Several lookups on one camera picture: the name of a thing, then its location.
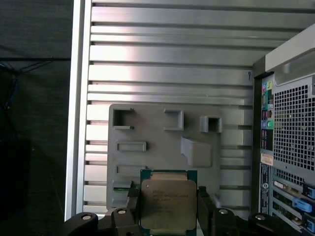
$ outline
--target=cpu processor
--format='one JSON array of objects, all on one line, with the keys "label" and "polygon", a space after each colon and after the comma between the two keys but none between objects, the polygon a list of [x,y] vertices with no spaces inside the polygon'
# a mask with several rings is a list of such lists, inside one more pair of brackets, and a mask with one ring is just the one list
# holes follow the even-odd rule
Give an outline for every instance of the cpu processor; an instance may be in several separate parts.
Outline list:
[{"label": "cpu processor", "polygon": [[197,171],[141,171],[144,236],[196,235]]}]

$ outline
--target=silver screw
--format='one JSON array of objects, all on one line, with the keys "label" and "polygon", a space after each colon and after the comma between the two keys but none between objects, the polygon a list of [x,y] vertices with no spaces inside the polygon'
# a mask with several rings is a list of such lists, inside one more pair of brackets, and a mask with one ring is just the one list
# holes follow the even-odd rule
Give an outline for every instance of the silver screw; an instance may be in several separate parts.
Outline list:
[{"label": "silver screw", "polygon": [[89,220],[89,219],[91,219],[91,216],[85,215],[85,216],[82,217],[82,219],[84,219],[84,220]]},{"label": "silver screw", "polygon": [[221,214],[227,214],[227,213],[228,213],[228,211],[227,211],[226,209],[221,209],[221,210],[219,210],[219,212],[220,212]]},{"label": "silver screw", "polygon": [[265,220],[266,218],[263,215],[257,215],[256,219],[257,220]]},{"label": "silver screw", "polygon": [[118,214],[125,214],[125,213],[126,213],[125,210],[119,210],[119,211],[118,211]]}]

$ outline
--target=rear i/o panel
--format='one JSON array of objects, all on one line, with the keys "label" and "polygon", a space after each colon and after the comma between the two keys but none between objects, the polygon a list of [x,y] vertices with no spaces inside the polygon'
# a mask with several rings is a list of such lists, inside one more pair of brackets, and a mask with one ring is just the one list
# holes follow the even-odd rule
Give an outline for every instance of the rear i/o panel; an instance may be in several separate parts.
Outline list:
[{"label": "rear i/o panel", "polygon": [[315,76],[282,86],[273,78],[261,87],[259,210],[315,235]]}]

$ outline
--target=metal mesh grille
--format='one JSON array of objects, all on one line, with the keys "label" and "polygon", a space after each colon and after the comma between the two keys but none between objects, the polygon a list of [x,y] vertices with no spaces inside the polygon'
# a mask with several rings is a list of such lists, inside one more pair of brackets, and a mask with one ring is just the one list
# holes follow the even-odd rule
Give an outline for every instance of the metal mesh grille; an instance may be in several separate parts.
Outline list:
[{"label": "metal mesh grille", "polygon": [[274,159],[314,170],[315,98],[308,86],[275,94]]},{"label": "metal mesh grille", "polygon": [[279,169],[276,169],[274,168],[274,174],[280,178],[283,178],[287,181],[290,181],[292,183],[295,183],[295,184],[298,184],[298,185],[303,185],[303,182],[304,182],[304,179],[299,177],[299,176],[295,176],[293,174],[290,174],[288,172],[285,172],[285,171],[282,171],[282,170],[279,170]]}]

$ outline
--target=white label sticker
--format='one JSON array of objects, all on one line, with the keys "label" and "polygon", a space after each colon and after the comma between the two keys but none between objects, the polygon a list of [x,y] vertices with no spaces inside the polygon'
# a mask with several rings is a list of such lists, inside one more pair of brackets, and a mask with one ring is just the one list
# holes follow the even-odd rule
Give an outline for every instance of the white label sticker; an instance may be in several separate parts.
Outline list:
[{"label": "white label sticker", "polygon": [[260,156],[260,162],[264,163],[266,165],[269,165],[269,166],[273,166],[274,165],[274,156],[262,153]]}]

